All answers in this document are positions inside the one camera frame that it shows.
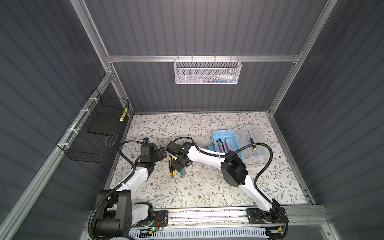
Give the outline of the yellow black utility knife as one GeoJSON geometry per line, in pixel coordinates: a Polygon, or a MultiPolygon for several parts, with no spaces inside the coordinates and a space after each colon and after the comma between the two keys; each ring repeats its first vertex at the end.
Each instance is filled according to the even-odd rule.
{"type": "Polygon", "coordinates": [[[176,174],[175,168],[174,168],[172,162],[173,162],[173,157],[171,155],[169,155],[169,170],[170,170],[171,178],[173,178],[176,174]]]}

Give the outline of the teal utility knife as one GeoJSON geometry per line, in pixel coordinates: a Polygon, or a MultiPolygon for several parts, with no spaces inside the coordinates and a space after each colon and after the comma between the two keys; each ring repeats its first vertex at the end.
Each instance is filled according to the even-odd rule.
{"type": "Polygon", "coordinates": [[[186,170],[185,170],[185,168],[183,168],[179,173],[180,173],[181,178],[184,178],[185,175],[186,175],[186,170]]]}

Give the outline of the black hex key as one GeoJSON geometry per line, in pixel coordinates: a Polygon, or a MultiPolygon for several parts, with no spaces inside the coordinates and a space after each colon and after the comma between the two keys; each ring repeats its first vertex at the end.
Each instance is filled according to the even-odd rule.
{"type": "Polygon", "coordinates": [[[227,140],[229,138],[224,138],[224,139],[218,139],[216,140],[216,144],[218,145],[220,153],[227,153],[229,151],[229,146],[227,143],[227,140]]]}

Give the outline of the light blue plastic tool box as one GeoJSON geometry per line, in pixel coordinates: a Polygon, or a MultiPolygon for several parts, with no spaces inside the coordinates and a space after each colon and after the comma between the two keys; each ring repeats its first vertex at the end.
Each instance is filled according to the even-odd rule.
{"type": "MultiPolygon", "coordinates": [[[[244,125],[233,130],[214,131],[214,144],[209,146],[209,150],[220,153],[216,140],[224,138],[229,138],[227,140],[229,149],[234,152],[251,144],[247,130],[250,131],[255,143],[264,143],[266,141],[258,125],[244,125]]],[[[238,153],[238,156],[247,166],[263,166],[267,163],[270,155],[267,148],[258,146],[256,151],[249,147],[238,153]]]]}

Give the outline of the black yellow tip screwdriver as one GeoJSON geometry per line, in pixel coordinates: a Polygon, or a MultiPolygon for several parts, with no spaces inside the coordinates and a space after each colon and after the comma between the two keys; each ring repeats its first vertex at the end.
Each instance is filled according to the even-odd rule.
{"type": "Polygon", "coordinates": [[[253,149],[253,151],[256,151],[257,150],[257,145],[255,144],[255,142],[254,142],[254,140],[253,140],[253,138],[252,138],[252,136],[251,136],[251,133],[250,133],[250,131],[249,130],[247,130],[247,132],[248,132],[248,135],[249,135],[249,140],[250,140],[250,143],[252,144],[252,149],[253,149]]]}

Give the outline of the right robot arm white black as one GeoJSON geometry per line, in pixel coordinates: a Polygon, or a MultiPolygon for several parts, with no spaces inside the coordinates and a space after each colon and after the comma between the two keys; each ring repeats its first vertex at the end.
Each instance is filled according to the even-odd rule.
{"type": "Polygon", "coordinates": [[[242,189],[256,203],[260,211],[266,216],[276,218],[278,215],[280,204],[275,199],[268,197],[258,186],[257,179],[263,174],[273,160],[273,150],[265,143],[251,143],[239,150],[228,153],[218,153],[199,148],[192,138],[187,138],[190,142],[184,142],[182,145],[175,141],[170,142],[166,151],[172,156],[172,166],[181,171],[192,162],[200,162],[222,171],[224,180],[232,187],[242,189]],[[257,146],[265,147],[269,151],[269,159],[262,170],[254,179],[251,178],[246,165],[238,156],[238,153],[247,148],[257,146]]]}

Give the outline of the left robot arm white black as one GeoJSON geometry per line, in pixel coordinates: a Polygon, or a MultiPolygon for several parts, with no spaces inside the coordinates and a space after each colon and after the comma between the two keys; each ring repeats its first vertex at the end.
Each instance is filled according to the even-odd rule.
{"type": "Polygon", "coordinates": [[[154,171],[156,162],[167,157],[163,147],[158,148],[149,138],[141,142],[135,140],[124,141],[119,145],[118,152],[133,167],[131,173],[118,185],[110,190],[99,192],[95,209],[90,215],[88,234],[93,240],[110,240],[113,238],[127,238],[130,229],[139,222],[152,222],[154,208],[150,203],[133,203],[134,193],[154,171]],[[122,146],[127,143],[141,145],[141,154],[132,162],[122,152],[122,146]]]}

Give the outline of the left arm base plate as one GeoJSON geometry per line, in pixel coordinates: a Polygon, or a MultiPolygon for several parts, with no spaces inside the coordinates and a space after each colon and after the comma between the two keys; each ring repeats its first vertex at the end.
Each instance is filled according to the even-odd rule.
{"type": "Polygon", "coordinates": [[[133,225],[136,228],[167,227],[169,211],[154,211],[153,216],[147,220],[140,221],[133,225]]]}

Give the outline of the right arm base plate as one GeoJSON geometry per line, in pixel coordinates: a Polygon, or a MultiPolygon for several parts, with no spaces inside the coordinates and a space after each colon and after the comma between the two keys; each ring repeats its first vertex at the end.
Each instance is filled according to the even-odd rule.
{"type": "Polygon", "coordinates": [[[285,226],[289,222],[284,208],[273,207],[269,212],[259,208],[248,208],[246,213],[250,224],[282,224],[285,226]]]}

